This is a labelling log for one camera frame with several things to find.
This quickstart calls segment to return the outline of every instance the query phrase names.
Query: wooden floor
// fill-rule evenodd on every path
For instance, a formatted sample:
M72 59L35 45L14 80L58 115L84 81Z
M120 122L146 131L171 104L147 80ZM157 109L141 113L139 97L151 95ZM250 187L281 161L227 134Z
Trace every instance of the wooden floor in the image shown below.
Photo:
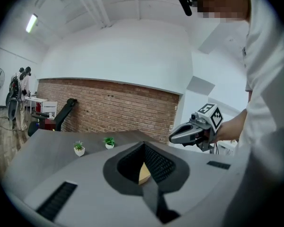
M0 110L0 117L6 117L8 114L7 109ZM32 121L29 110L27 112L27 126ZM26 131L11 130L12 122L8 119L0 118L0 181L2 180L4 173L11 163L14 156L21 150L24 143L27 141L29 136Z

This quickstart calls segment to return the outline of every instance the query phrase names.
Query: beige pants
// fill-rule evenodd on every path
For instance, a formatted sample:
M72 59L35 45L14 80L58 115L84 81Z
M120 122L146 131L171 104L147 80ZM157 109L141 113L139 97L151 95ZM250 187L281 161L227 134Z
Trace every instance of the beige pants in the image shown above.
M25 104L24 102L19 102L18 109L16 112L16 123L18 130L26 130L27 125L25 124Z

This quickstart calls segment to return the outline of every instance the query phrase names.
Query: gray tabletop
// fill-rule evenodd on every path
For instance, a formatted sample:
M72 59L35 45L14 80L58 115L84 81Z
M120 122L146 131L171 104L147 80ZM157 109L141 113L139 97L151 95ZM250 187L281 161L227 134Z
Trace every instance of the gray tabletop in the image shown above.
M75 141L83 142L86 156L107 150L103 142L105 137L114 137L115 147L155 141L140 131L74 133L37 130L9 165L2 186L23 200L41 182L79 158L73 149Z

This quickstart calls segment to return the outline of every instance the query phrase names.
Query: white chair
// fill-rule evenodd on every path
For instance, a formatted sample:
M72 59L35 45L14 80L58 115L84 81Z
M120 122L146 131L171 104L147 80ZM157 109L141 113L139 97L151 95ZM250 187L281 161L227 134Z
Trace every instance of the white chair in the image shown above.
M41 112L42 113L53 113L54 116L53 117L56 117L57 115L57 105L58 105L58 102L48 102L48 101L45 101L42 103L42 110Z

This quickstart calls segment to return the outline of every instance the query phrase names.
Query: potted plant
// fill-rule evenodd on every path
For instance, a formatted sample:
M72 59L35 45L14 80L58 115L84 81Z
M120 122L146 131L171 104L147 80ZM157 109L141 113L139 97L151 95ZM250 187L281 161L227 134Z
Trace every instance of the potted plant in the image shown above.
M81 157L84 155L85 148L83 147L83 142L76 141L74 143L74 150L77 156Z
M115 145L115 140L113 137L104 138L106 149L112 149Z

